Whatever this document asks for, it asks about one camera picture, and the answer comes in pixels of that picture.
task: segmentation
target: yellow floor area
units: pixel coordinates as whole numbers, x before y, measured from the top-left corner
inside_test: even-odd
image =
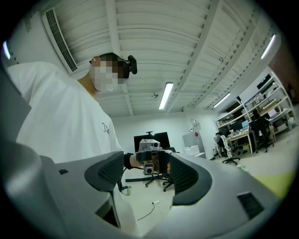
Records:
[[[268,176],[255,176],[262,184],[272,190],[280,198],[284,198],[291,186],[291,183],[297,171],[293,170],[284,174],[268,175]]]

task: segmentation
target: black monitor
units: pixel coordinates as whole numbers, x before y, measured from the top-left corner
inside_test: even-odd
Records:
[[[157,133],[157,134],[146,134],[146,135],[134,136],[135,152],[138,152],[139,143],[142,139],[157,140],[160,142],[160,147],[170,148],[168,134],[167,134],[167,132],[163,132],[163,133]]]
[[[269,80],[271,79],[271,76],[268,74],[263,81],[257,85],[258,89],[261,89]]]
[[[234,130],[234,132],[237,130],[241,130],[243,128],[242,122],[243,122],[243,120],[239,120],[239,121],[235,122],[234,124],[232,124],[232,129]]]

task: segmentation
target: logo on t-shirt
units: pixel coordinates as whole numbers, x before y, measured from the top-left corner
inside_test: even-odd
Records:
[[[103,125],[103,131],[104,132],[107,132],[107,134],[109,133],[109,129],[108,129],[108,127],[107,127],[107,125],[105,125],[104,123],[102,123],[102,125]]]

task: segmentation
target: hair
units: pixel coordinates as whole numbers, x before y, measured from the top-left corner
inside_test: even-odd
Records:
[[[124,59],[120,58],[118,55],[116,55],[113,52],[105,53],[99,56],[103,60],[109,60],[113,62],[118,62],[118,69],[123,71],[123,78],[128,79],[130,75],[130,67],[127,62],[125,62]]]
[[[259,115],[257,109],[253,110],[253,120],[257,120],[258,118],[260,118],[261,116]]]

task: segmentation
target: chair base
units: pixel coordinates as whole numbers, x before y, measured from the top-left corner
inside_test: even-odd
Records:
[[[165,183],[169,183],[164,189],[163,189],[163,191],[164,192],[166,192],[166,189],[169,187],[169,186],[171,186],[171,185],[173,185],[173,181],[167,181],[167,182],[163,182],[163,185],[165,185]]]
[[[230,158],[230,159],[226,159],[223,160],[222,163],[229,163],[229,162],[233,162],[235,165],[238,165],[234,160],[240,160],[240,158]]]

